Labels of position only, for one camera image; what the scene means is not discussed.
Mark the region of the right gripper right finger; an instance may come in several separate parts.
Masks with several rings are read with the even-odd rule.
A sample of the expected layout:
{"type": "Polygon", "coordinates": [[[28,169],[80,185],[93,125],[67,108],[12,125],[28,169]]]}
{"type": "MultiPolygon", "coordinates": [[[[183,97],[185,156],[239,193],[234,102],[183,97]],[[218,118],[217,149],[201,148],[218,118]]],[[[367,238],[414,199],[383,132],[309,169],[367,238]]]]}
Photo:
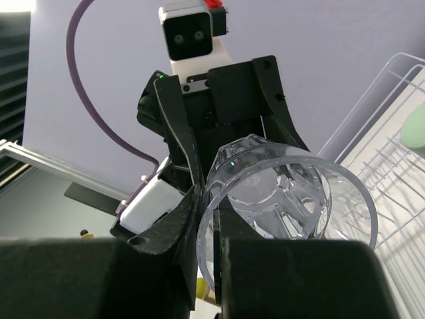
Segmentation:
{"type": "Polygon", "coordinates": [[[265,239],[224,200],[214,210],[223,318],[397,318],[381,264],[360,241],[265,239]]]}

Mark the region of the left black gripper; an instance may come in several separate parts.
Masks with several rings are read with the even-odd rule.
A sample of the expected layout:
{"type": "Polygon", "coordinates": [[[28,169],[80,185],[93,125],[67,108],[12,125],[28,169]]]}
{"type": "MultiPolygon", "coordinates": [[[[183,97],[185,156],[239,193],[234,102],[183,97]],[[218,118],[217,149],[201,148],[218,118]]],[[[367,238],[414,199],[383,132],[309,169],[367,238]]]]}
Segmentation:
{"type": "Polygon", "coordinates": [[[250,134],[307,149],[274,55],[213,68],[183,84],[157,73],[141,94],[137,121],[167,144],[170,162],[160,176],[183,193],[206,181],[221,146],[250,134]]]}

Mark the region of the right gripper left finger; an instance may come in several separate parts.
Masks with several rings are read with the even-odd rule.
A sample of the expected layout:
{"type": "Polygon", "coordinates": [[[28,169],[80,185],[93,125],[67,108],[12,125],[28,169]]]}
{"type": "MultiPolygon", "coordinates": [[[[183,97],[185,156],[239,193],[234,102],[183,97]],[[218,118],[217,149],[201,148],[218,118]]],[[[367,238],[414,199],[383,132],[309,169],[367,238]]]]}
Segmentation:
{"type": "Polygon", "coordinates": [[[201,189],[150,229],[114,238],[1,242],[2,318],[188,318],[201,189]]]}

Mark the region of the large clear glass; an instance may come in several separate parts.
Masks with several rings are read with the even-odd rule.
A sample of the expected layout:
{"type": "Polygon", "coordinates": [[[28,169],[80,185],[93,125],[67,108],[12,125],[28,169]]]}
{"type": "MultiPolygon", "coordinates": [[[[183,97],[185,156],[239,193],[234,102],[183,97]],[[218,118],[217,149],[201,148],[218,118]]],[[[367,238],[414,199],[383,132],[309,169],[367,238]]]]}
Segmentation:
{"type": "Polygon", "coordinates": [[[214,287],[213,215],[230,206],[266,239],[343,239],[377,244],[365,184],[346,167],[251,134],[221,146],[207,176],[197,233],[199,270],[214,287]]]}

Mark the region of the light green plastic cup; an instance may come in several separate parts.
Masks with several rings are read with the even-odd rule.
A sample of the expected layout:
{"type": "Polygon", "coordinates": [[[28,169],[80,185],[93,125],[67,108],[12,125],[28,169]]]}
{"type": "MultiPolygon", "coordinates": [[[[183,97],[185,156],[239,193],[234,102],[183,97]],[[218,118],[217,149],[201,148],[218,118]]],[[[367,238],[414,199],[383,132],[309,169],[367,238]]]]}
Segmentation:
{"type": "Polygon", "coordinates": [[[406,148],[424,156],[424,104],[409,113],[403,122],[400,139],[406,148]]]}

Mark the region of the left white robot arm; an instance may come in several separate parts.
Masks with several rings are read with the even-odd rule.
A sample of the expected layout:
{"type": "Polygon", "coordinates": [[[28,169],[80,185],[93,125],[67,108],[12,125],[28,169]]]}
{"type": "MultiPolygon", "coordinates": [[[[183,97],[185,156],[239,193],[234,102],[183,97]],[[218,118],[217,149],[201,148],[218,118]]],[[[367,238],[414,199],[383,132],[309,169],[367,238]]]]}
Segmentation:
{"type": "Polygon", "coordinates": [[[152,74],[137,104],[137,121],[160,135],[169,155],[120,207],[112,235],[128,238],[172,212],[193,185],[195,161],[205,181],[218,150],[256,134],[306,149],[286,103],[276,57],[212,68],[178,81],[152,74]]]}

